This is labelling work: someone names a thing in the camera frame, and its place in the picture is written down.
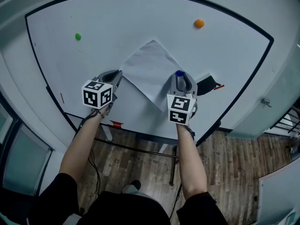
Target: red object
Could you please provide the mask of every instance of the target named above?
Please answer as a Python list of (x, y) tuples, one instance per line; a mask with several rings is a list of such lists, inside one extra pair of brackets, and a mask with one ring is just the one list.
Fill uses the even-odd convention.
[(124, 123), (121, 123), (121, 122), (115, 122), (115, 121), (111, 121), (112, 122), (112, 125), (116, 128), (122, 128), (122, 124)]
[(224, 86), (225, 86), (225, 85), (218, 86), (217, 88), (214, 88), (214, 90), (217, 90), (217, 89), (222, 88), (222, 87), (224, 87)]

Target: black and white cube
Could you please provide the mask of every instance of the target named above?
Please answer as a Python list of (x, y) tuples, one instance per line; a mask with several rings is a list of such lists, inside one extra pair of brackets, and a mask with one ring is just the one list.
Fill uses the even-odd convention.
[(196, 99), (167, 94), (169, 121), (187, 125), (195, 102)]
[(111, 84), (88, 80), (81, 90), (83, 105), (100, 109), (112, 101), (113, 86)]

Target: human arm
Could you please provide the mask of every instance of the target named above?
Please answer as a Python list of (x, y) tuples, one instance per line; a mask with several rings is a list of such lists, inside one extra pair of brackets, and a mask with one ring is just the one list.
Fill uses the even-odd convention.
[[(104, 114), (106, 107), (100, 111)], [(63, 224), (71, 214), (79, 212), (77, 183), (101, 120), (102, 116), (97, 114), (83, 124), (62, 159), (59, 174), (31, 207), (27, 224)]]
[(179, 170), (185, 199), (207, 192), (207, 178), (203, 163), (191, 134), (176, 124), (179, 147)]
[[(104, 114), (106, 109), (107, 106), (103, 107), (100, 112)], [(101, 120), (102, 116), (99, 113), (95, 117), (86, 120), (67, 149), (59, 173), (66, 173), (77, 183), (79, 182)]]
[(179, 146), (179, 170), (186, 199), (177, 211), (181, 225), (201, 224), (227, 225), (216, 201), (207, 192), (207, 178), (203, 163), (191, 134), (180, 124), (176, 124)]

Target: forearm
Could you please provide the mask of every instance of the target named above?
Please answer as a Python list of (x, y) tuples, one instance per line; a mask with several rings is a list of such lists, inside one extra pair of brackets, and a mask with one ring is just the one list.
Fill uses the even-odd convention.
[(185, 199), (207, 192), (207, 178), (203, 163), (191, 134), (176, 124), (179, 146), (180, 178)]
[(102, 116), (98, 113), (84, 123), (62, 159), (60, 173), (67, 173), (76, 182), (79, 181), (89, 158), (90, 149), (101, 119)]

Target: white paper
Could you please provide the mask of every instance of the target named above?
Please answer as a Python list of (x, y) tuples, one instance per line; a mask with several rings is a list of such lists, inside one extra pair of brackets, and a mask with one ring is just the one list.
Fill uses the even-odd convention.
[(161, 111), (165, 111), (171, 76), (182, 68), (166, 49), (152, 40), (125, 61), (120, 70)]

